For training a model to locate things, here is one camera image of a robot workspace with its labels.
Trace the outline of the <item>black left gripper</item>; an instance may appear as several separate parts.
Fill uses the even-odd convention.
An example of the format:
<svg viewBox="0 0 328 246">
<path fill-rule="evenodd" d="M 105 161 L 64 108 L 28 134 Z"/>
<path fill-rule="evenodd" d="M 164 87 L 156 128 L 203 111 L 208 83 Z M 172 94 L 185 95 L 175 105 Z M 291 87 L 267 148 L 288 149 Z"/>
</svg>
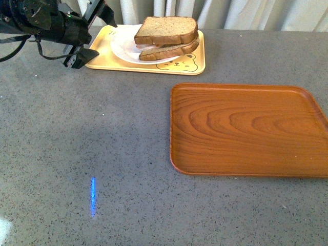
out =
<svg viewBox="0 0 328 246">
<path fill-rule="evenodd" d="M 74 69 L 80 69 L 99 56 L 98 51 L 84 48 L 84 45 L 89 44 L 92 39 L 89 28 L 96 17 L 107 25 L 117 28 L 114 11 L 105 1 L 87 1 L 87 9 L 82 16 L 61 1 L 50 1 L 50 16 L 52 17 L 51 40 L 66 45 L 63 55 L 50 59 L 63 59 L 65 67 L 74 67 Z"/>
</svg>

